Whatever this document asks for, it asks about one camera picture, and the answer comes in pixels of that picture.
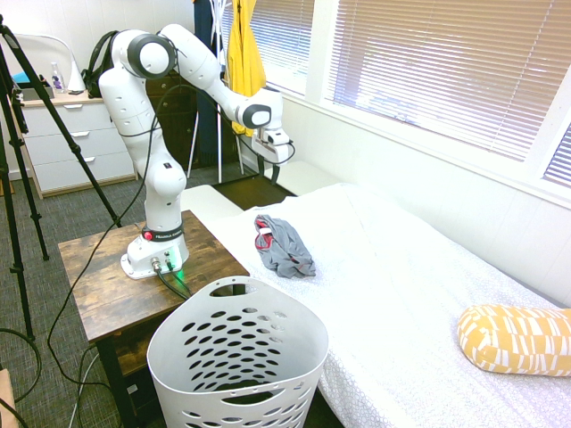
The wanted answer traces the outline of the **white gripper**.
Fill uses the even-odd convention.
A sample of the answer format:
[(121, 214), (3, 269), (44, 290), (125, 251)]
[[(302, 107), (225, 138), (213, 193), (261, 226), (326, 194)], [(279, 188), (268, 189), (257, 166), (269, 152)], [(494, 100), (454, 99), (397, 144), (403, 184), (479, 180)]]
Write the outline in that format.
[(253, 130), (252, 149), (257, 154), (258, 172), (264, 172), (264, 160), (273, 163), (270, 183), (275, 185), (279, 165), (287, 163), (293, 156), (292, 140), (282, 129), (258, 128)]

